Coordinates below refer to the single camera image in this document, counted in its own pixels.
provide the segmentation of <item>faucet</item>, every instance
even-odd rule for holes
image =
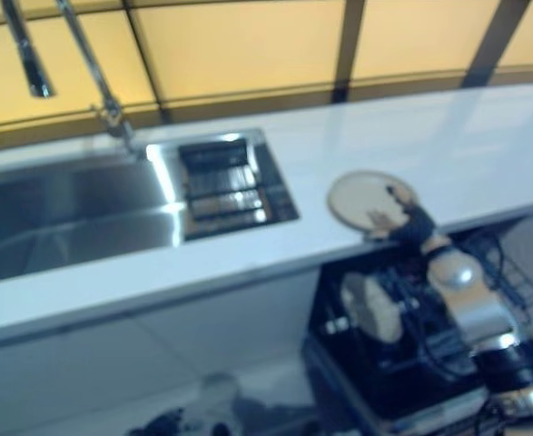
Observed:
[[[125,118],[123,108],[119,104],[119,101],[114,97],[109,88],[103,70],[94,56],[93,50],[84,35],[83,28],[78,21],[78,17],[76,16],[70,1],[55,1],[61,14],[64,16],[66,23],[68,23],[68,27],[83,55],[86,66],[93,76],[101,96],[103,97],[103,107],[101,109],[96,109],[94,106],[91,106],[92,109],[95,111],[96,116],[106,125],[107,132],[115,138],[121,138],[125,149],[129,153],[133,153],[133,146],[131,143],[131,138],[133,138],[134,135],[133,128]],[[44,70],[40,57],[32,43],[32,39],[28,34],[25,20],[17,0],[1,0],[1,4],[5,20],[10,28],[12,37],[15,40],[22,65],[24,66],[24,72],[28,81],[30,93],[34,97],[41,98],[54,96],[56,92],[48,78],[48,74]]]

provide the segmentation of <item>round plate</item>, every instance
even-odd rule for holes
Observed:
[[[400,179],[385,173],[358,171],[335,181],[329,191],[328,204],[342,222],[364,232],[378,230],[369,217],[370,212],[385,213],[391,221],[403,225],[408,216],[388,193],[388,187],[394,188],[403,199],[418,201],[413,189]]]

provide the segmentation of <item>sink basin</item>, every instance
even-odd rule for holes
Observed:
[[[0,280],[297,218],[260,130],[0,173]]]

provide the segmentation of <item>wire rack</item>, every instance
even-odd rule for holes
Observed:
[[[504,252],[497,235],[474,233],[459,246],[479,260],[489,288],[504,295],[521,315],[521,321],[530,323],[528,308],[533,306],[533,281]]]

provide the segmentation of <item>white cabinet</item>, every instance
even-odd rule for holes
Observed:
[[[296,353],[318,269],[0,348],[0,433],[112,408]]]
[[[194,380],[134,321],[0,348],[0,432],[108,407]]]
[[[200,374],[297,352],[319,270],[296,272],[140,316]]]

